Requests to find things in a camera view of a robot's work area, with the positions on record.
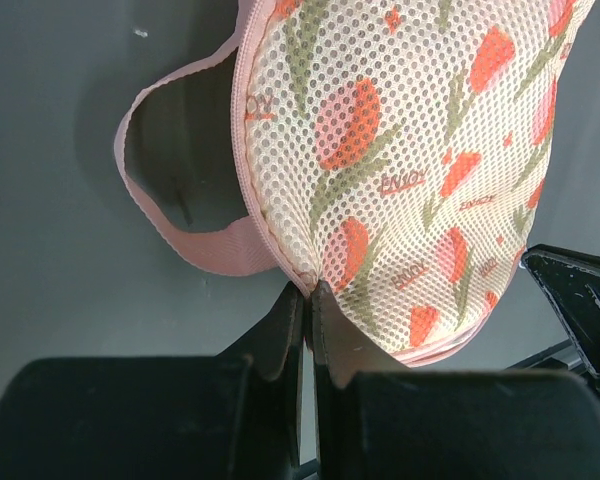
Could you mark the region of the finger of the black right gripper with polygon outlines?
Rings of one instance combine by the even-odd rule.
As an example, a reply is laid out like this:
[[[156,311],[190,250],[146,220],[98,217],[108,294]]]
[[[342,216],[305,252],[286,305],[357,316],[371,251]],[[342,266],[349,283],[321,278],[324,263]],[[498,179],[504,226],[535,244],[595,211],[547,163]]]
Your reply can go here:
[[[523,253],[539,286],[594,378],[600,378],[600,256],[549,245]]]

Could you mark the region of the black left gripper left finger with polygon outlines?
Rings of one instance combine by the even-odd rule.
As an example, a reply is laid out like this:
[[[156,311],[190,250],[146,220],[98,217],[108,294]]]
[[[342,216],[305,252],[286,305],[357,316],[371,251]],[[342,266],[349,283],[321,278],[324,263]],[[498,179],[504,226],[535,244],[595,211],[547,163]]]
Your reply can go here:
[[[304,298],[215,356],[33,361],[0,399],[0,479],[289,479]]]

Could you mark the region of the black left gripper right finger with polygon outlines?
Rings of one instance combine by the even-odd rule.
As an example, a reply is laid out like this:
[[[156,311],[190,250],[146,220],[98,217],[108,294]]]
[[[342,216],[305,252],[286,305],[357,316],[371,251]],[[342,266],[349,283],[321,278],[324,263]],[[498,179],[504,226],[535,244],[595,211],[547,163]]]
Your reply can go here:
[[[575,375],[407,368],[326,283],[309,322],[321,478],[600,479],[600,406]]]

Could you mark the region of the floral mesh laundry bag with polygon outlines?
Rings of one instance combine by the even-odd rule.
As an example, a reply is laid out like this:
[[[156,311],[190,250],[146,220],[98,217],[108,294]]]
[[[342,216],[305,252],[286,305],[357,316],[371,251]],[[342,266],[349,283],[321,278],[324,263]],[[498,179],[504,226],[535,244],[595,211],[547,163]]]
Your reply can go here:
[[[221,275],[327,283],[399,362],[463,348],[510,284],[551,155],[560,74],[589,1],[242,1],[209,57],[142,90],[114,151],[162,238]],[[234,66],[248,213],[193,233],[184,103]]]

